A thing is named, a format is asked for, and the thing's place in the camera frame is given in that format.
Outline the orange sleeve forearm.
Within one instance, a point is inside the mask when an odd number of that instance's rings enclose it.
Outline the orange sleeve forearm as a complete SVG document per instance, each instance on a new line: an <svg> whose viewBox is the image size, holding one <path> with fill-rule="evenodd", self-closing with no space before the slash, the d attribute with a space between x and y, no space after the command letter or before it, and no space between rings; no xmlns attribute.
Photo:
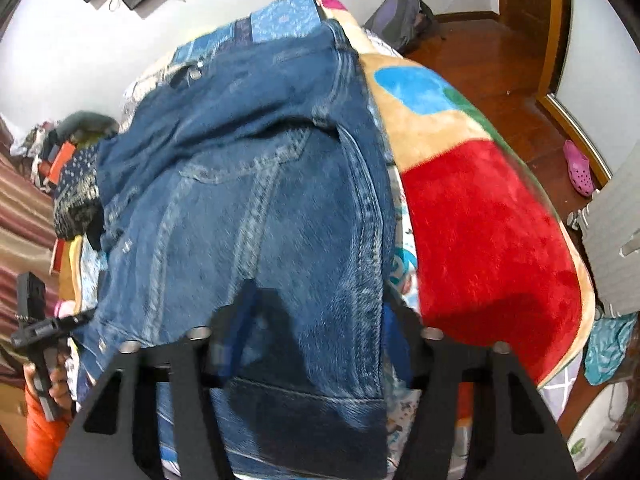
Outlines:
<svg viewBox="0 0 640 480"><path fill-rule="evenodd" d="M57 420L48 422L40 402L25 389L27 429L25 460L38 479L49 477L55 455L58 454L70 423L72 412L62 411Z"/></svg>

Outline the left hand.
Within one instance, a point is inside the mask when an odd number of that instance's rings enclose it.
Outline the left hand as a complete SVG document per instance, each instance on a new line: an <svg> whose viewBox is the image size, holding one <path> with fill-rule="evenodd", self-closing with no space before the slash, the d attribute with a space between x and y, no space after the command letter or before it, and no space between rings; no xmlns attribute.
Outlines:
<svg viewBox="0 0 640 480"><path fill-rule="evenodd" d="M65 415L72 414L72 406L73 400L70 396L70 389L68 388L67 382L67 372L66 372L66 361L70 357L68 352L59 353L58 364L56 367L50 371L50 382L51 388L49 389L49 394L51 398L54 400L56 404L61 408L62 412ZM35 378L35 364L32 362L27 362L23 366L24 378L26 382L26 391L32 398L37 397L34 378Z"/></svg>

